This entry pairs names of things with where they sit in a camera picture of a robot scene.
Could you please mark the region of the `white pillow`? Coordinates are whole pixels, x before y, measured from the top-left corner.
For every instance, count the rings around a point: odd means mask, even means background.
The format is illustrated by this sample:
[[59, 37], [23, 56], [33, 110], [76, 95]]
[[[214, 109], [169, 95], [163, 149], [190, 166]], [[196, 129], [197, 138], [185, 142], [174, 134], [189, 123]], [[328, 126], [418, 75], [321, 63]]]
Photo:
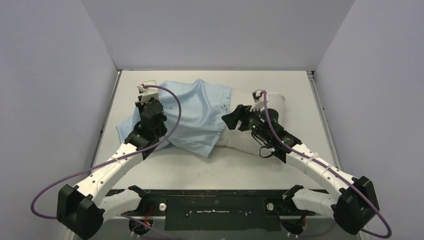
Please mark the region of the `white pillow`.
[[224, 129], [216, 146], [259, 155], [260, 149], [269, 147], [273, 138], [266, 120], [263, 97], [260, 90], [249, 91], [232, 88], [230, 104], [223, 117]]

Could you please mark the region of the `light blue pillowcase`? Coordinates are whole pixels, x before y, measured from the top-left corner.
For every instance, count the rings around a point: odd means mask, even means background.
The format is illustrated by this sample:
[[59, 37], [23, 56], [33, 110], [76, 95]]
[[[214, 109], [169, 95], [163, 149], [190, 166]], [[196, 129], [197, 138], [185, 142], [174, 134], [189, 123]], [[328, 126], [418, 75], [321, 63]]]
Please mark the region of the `light blue pillowcase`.
[[222, 116], [229, 113], [232, 89], [202, 79], [193, 83], [164, 81], [160, 83], [159, 102], [167, 116], [168, 130], [174, 133], [158, 148], [173, 145], [207, 158], [222, 135]]

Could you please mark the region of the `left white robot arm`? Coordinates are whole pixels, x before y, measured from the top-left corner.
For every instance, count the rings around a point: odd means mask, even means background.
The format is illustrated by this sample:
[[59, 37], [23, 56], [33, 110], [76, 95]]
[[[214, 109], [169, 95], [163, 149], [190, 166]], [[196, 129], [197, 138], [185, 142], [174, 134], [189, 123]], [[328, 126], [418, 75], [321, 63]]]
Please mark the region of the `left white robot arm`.
[[145, 214], [150, 202], [142, 190], [130, 186], [121, 193], [107, 196], [112, 187], [145, 160], [167, 133], [163, 105], [159, 100], [136, 102], [140, 121], [113, 156], [74, 186], [64, 185], [58, 192], [56, 219], [83, 240], [92, 238], [107, 220], [128, 211]]

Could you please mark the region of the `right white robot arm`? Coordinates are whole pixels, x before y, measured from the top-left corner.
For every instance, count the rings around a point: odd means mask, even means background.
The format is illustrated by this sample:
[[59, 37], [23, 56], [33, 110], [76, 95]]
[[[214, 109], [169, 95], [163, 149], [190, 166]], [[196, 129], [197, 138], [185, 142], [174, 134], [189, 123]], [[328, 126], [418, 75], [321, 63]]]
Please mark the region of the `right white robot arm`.
[[331, 217], [345, 232], [356, 235], [380, 209], [373, 182], [366, 176], [357, 178], [334, 167], [314, 154], [300, 139], [279, 124], [279, 113], [272, 108], [252, 111], [239, 104], [222, 116], [229, 130], [249, 131], [260, 139], [272, 156], [300, 170], [326, 190], [326, 193], [295, 185], [283, 196], [284, 210], [299, 210]]

